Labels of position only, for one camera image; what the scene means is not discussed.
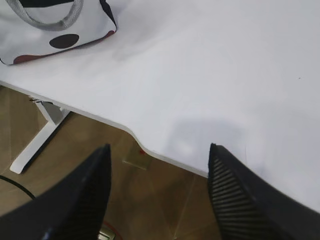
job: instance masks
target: white desk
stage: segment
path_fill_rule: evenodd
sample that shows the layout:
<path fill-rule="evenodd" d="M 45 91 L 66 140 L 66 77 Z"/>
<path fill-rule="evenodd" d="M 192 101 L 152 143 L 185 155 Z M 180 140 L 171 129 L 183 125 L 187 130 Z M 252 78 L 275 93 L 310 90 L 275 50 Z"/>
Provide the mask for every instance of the white desk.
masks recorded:
<path fill-rule="evenodd" d="M 131 133 L 206 175 L 224 145 L 320 212 L 320 1 L 110 0 L 119 30 L 0 84 Z"/>

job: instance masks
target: floor tile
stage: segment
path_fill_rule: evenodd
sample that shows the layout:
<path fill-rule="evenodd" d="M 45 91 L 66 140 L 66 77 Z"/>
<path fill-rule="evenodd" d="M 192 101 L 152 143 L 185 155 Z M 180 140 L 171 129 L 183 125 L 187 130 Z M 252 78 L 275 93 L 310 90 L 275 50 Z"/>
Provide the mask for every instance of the floor tile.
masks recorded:
<path fill-rule="evenodd" d="M 22 184 L 38 196 L 62 180 L 87 156 L 88 154 L 84 154 L 62 126 L 23 174 L 16 174 L 7 169 L 3 175 Z"/>
<path fill-rule="evenodd" d="M 208 196 L 207 179 L 197 175 L 184 212 L 182 213 L 175 237 L 179 238 L 187 235 L 203 226 L 213 224 L 215 221 Z"/>
<path fill-rule="evenodd" d="M 218 226 L 210 224 L 194 232 L 176 238 L 176 240 L 221 240 Z"/>
<path fill-rule="evenodd" d="M 161 160 L 152 161 L 148 174 L 166 222 L 174 235 L 195 175 Z"/>
<path fill-rule="evenodd" d="M 10 96 L 9 89 L 0 86 L 0 173 L 11 163 Z"/>
<path fill-rule="evenodd" d="M 27 95 L 9 90 L 10 97 L 10 145 L 11 160 L 29 144 L 40 130 L 37 106 Z"/>
<path fill-rule="evenodd" d="M 217 225 L 207 180 L 148 155 L 147 170 L 124 163 L 132 152 L 140 151 L 127 132 L 71 113 L 29 168 L 15 174 L 10 163 L 46 120 L 26 95 L 4 87 L 0 87 L 0 117 L 0 173 L 34 195 L 47 191 L 108 143 L 112 187 L 104 219 L 124 240 L 218 239 L 211 238 Z M 29 200 L 20 189 L 0 180 L 0 215 Z"/>
<path fill-rule="evenodd" d="M 146 154 L 138 145 L 137 142 L 134 142 L 130 152 L 127 157 L 124 159 L 124 162 L 131 164 L 137 168 L 147 170 L 152 162 L 153 157 Z"/>
<path fill-rule="evenodd" d="M 17 188 L 10 183 L 6 183 L 5 181 L 0 179 L 1 185 L 8 185 L 6 189 L 10 189 L 7 191 L 0 192 L 0 216 L 9 213 L 10 211 L 20 207 L 21 205 L 31 201 L 31 198 L 25 194 L 22 190 Z"/>
<path fill-rule="evenodd" d="M 123 164 L 117 188 L 130 231 L 137 240 L 170 240 L 172 234 L 145 170 Z"/>

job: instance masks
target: black polka dot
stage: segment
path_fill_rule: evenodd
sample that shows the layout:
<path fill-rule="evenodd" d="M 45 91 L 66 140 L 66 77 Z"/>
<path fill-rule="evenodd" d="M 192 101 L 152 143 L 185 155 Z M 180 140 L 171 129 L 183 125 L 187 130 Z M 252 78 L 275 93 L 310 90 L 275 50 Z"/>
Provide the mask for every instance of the black polka dot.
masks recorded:
<path fill-rule="evenodd" d="M 77 34 L 66 34 L 57 36 L 52 39 L 49 44 L 56 49 L 67 49 L 75 45 L 79 40 Z"/>

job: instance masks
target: white desk leg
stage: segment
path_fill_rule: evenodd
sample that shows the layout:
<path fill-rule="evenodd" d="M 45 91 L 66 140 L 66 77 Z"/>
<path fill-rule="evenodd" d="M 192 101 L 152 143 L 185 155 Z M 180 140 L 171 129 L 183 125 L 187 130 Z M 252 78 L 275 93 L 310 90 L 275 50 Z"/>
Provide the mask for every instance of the white desk leg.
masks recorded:
<path fill-rule="evenodd" d="M 22 172 L 26 164 L 37 153 L 41 146 L 46 142 L 46 140 L 70 112 L 49 102 L 35 100 L 35 104 L 48 122 L 13 161 L 12 165 L 10 166 L 10 170 L 16 174 L 20 174 Z"/>

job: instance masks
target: white bag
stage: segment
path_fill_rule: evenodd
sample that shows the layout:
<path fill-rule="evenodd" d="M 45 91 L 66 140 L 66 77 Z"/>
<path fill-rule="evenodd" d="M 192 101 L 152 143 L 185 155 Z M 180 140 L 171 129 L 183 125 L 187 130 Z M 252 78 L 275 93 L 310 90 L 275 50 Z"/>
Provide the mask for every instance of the white bag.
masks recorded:
<path fill-rule="evenodd" d="M 0 60 L 18 64 L 117 30 L 106 0 L 0 0 Z"/>

